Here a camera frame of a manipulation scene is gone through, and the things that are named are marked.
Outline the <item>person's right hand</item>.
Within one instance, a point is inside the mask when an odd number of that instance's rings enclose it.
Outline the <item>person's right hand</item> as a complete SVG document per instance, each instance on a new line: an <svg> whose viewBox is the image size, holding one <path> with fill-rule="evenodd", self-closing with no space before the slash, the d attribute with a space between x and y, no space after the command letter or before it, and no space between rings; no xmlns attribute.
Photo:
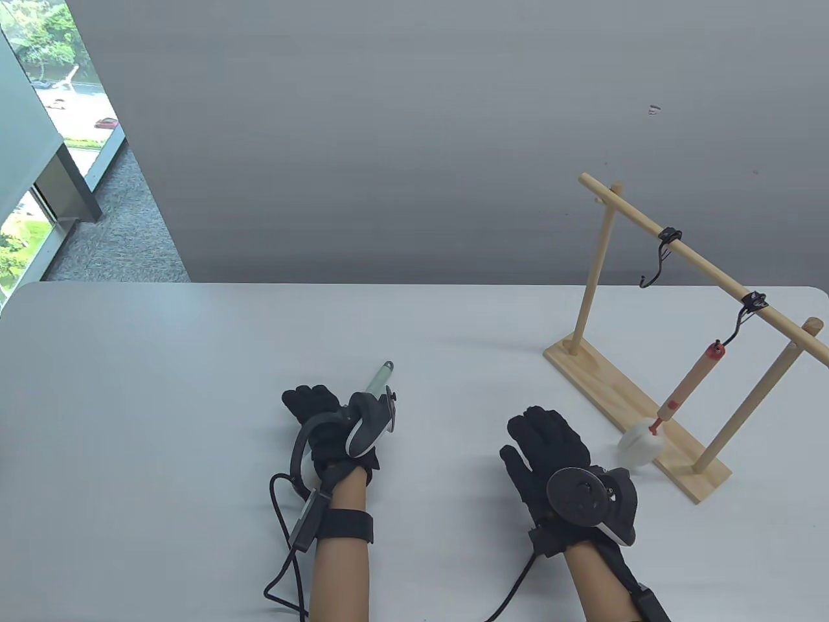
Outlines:
<svg viewBox="0 0 829 622"><path fill-rule="evenodd" d="M547 483L557 471L591 465L580 436L560 413L539 406L510 418L506 428L517 445L504 445L499 456L535 524L529 533L535 555L553 557L578 543L596 540L600 533L595 528L565 521L547 497Z"/></svg>

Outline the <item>person's left hand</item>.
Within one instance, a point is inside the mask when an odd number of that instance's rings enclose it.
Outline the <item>person's left hand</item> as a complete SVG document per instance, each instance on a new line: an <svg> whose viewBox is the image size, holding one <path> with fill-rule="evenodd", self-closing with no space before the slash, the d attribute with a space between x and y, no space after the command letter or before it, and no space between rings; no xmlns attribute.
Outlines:
<svg viewBox="0 0 829 622"><path fill-rule="evenodd" d="M324 385L297 386L282 392L282 403L301 426L311 418L323 413L341 411L343 406L337 397ZM365 469L365 483L370 485L375 470L380 468L376 451L371 448L367 454L353 459L346 452L350 430L340 423L322 424L309 435L311 462L317 477L326 469L341 463L355 464Z"/></svg>

